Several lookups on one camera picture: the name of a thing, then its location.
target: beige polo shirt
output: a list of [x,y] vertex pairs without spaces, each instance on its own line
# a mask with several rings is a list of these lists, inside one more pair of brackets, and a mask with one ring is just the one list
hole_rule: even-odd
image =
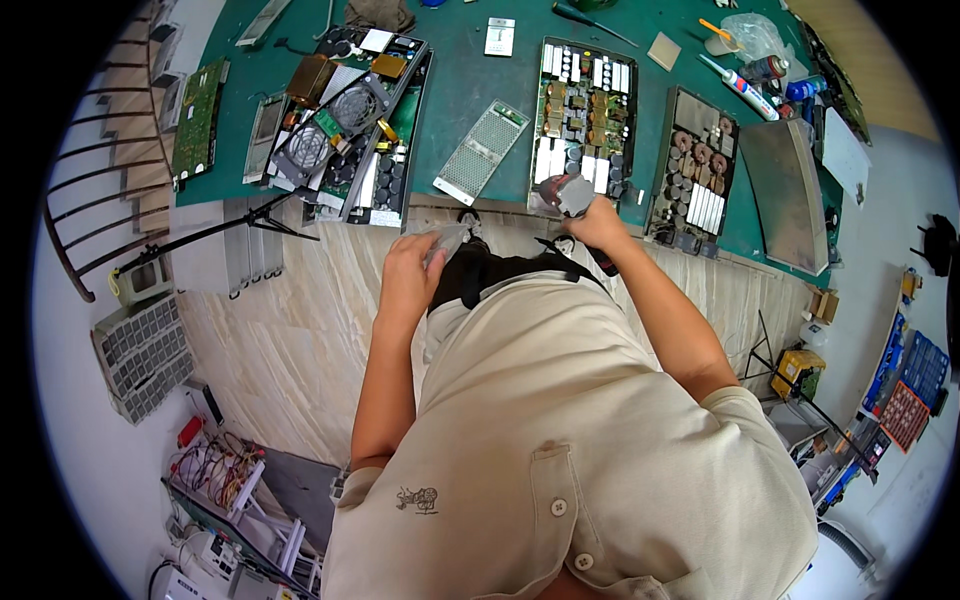
[[816,517],[756,398],[698,406],[595,284],[525,279],[427,327],[418,418],[348,478],[324,600],[534,598],[563,564],[659,599],[774,599],[803,575]]

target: embroidered logo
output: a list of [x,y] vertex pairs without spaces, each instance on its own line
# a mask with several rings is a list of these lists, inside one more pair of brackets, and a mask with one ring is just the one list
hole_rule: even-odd
[[418,515],[435,515],[437,511],[433,510],[437,502],[437,491],[434,488],[420,488],[418,492],[401,487],[396,495],[400,503],[396,505],[401,511],[407,508],[408,504],[416,504],[420,510]]

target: man's right hand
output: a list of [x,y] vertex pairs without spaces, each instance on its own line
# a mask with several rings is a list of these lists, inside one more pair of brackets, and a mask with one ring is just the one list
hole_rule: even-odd
[[594,198],[583,217],[564,219],[564,229],[607,256],[611,255],[611,250],[621,248],[625,243],[633,244],[633,238],[606,196]]

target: screwdriver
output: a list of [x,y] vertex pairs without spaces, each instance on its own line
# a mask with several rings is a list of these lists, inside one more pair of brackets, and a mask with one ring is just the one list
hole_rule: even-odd
[[574,9],[573,7],[571,7],[571,6],[567,5],[567,4],[560,4],[560,3],[558,3],[558,2],[554,2],[554,3],[553,3],[553,13],[554,13],[554,14],[558,14],[558,15],[560,15],[560,16],[563,17],[563,18],[570,19],[570,20],[572,20],[572,21],[578,21],[578,22],[580,22],[580,23],[583,23],[584,25],[589,25],[590,27],[599,27],[600,29],[604,30],[605,32],[607,32],[607,33],[610,34],[611,36],[617,36],[617,37],[619,37],[620,39],[622,39],[623,41],[625,41],[625,42],[627,42],[628,44],[630,44],[631,46],[633,46],[633,47],[635,47],[635,48],[639,48],[639,46],[637,46],[636,44],[634,44],[633,42],[631,42],[631,41],[630,41],[629,39],[627,39],[626,37],[622,36],[621,34],[618,34],[618,33],[615,32],[614,30],[612,30],[611,28],[607,27],[606,25],[601,25],[600,23],[597,23],[595,20],[593,20],[593,19],[591,19],[590,17],[588,17],[585,13],[580,12],[580,11]]

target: plastic bag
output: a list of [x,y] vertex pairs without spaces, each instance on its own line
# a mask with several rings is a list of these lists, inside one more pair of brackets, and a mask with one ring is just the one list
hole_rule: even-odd
[[423,259],[423,268],[426,269],[426,266],[433,260],[433,255],[436,254],[440,248],[446,248],[444,264],[450,262],[453,254],[460,248],[460,245],[464,243],[464,234],[467,233],[468,229],[469,227],[462,223],[431,225],[423,228],[418,228],[418,225],[414,223],[407,226],[406,233],[407,235],[413,235],[414,233],[429,233],[430,231],[440,232],[440,238],[434,242],[433,246],[431,246],[427,252],[426,257]]
[[743,44],[743,50],[735,56],[744,62],[769,57],[772,54],[787,61],[786,77],[780,82],[783,89],[790,82],[798,82],[809,75],[806,67],[800,64],[791,44],[783,45],[783,39],[774,22],[755,12],[744,12],[728,16],[720,21],[720,27],[729,31]]

